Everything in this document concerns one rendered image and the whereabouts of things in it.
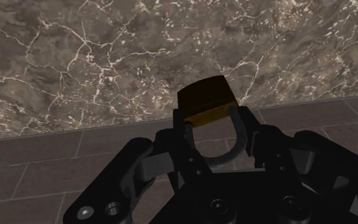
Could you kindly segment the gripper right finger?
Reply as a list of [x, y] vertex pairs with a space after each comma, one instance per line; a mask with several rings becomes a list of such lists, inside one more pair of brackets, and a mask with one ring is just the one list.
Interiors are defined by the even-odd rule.
[[241, 189], [256, 211], [249, 224], [358, 224], [358, 155], [303, 130], [293, 137], [237, 108], [237, 145], [255, 159]]

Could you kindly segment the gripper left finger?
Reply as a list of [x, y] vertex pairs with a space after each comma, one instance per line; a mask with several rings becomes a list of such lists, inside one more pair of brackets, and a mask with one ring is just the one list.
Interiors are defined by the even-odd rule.
[[207, 224], [213, 192], [205, 188], [212, 174], [186, 136], [181, 109], [174, 126], [155, 140], [131, 139], [69, 206], [63, 224], [134, 224], [132, 213], [156, 177], [167, 174], [175, 195], [150, 224]]

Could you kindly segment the brass padlock with grey shackle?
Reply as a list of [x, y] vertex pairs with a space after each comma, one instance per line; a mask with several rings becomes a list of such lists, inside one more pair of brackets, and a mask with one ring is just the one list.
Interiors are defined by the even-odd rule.
[[248, 137], [240, 117], [240, 106], [226, 78], [212, 76], [196, 81], [177, 93], [178, 109], [184, 120], [184, 136], [190, 146], [195, 147], [193, 129], [230, 117], [236, 132], [233, 148], [217, 157], [204, 157], [210, 167], [231, 162], [247, 146]]

